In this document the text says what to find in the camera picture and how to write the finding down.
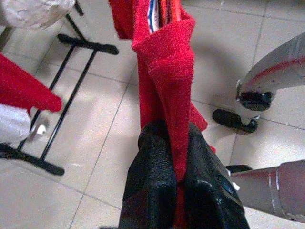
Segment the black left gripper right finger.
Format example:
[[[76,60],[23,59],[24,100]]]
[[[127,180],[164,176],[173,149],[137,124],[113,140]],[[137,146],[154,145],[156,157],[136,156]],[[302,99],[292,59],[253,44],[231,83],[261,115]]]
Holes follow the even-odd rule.
[[[243,205],[226,167],[195,124],[189,124],[185,213],[190,229],[247,229]]]

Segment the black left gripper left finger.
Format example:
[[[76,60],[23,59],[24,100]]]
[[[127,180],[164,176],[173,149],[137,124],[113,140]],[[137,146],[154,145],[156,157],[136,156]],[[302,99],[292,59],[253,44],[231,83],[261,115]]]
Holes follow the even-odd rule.
[[[129,167],[119,220],[121,229],[170,229],[177,182],[166,123],[147,124],[138,138],[138,153]]]

